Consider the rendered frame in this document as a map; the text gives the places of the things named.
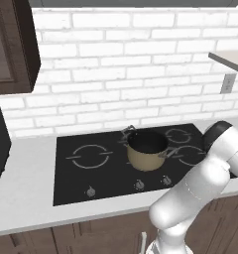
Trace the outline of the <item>beige pot with black inside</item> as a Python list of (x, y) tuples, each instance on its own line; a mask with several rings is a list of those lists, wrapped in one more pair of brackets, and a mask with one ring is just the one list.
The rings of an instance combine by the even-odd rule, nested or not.
[(136, 129), (133, 125), (122, 130), (127, 158), (132, 167), (138, 171), (151, 172), (160, 168), (166, 158), (173, 155), (178, 148), (169, 146), (169, 139), (161, 133)]

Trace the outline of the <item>black hob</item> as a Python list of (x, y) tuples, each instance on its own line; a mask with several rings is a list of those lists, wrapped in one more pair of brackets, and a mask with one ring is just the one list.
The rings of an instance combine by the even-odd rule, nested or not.
[[(145, 173), (134, 169), (120, 131), (57, 138), (54, 205), (65, 205), (138, 192), (165, 190), (177, 184), (204, 159), (201, 132), (193, 124), (157, 127), (169, 146), (178, 150), (157, 170)], [(163, 184), (168, 176), (172, 183)], [(141, 180), (145, 187), (136, 190)], [(95, 196), (86, 191), (93, 187)]]

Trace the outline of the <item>brown base cupboard door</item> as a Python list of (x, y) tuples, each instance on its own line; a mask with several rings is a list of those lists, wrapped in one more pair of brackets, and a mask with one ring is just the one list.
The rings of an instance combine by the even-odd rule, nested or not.
[(187, 231), (193, 254), (238, 254), (238, 195), (207, 204)]
[(72, 224), (0, 236), (0, 254), (70, 254)]
[(147, 233), (146, 245), (149, 245), (157, 229), (147, 211), (79, 222), (73, 253), (140, 254), (143, 232)]

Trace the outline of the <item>grey range hood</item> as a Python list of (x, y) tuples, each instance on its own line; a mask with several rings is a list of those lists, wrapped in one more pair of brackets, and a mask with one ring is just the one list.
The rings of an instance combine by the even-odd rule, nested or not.
[(32, 8), (235, 8), (238, 0), (28, 0)]

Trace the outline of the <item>grey wall socket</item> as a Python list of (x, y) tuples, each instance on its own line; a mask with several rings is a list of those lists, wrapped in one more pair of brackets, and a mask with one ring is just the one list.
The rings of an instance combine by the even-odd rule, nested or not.
[(223, 82), (222, 82), (220, 93), (221, 94), (230, 93), (232, 91), (235, 79), (236, 79), (236, 74), (235, 73), (225, 74)]

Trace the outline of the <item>pale wall shelf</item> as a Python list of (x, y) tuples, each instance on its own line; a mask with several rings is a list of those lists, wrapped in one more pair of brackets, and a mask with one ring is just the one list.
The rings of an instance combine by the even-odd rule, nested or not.
[(214, 61), (238, 71), (238, 51), (220, 51), (209, 53), (208, 56)]

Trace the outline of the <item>dark brown wall cupboard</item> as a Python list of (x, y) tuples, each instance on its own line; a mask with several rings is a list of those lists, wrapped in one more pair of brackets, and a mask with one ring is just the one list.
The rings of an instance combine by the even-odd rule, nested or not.
[(41, 58), (28, 0), (0, 0), (0, 95), (31, 93)]

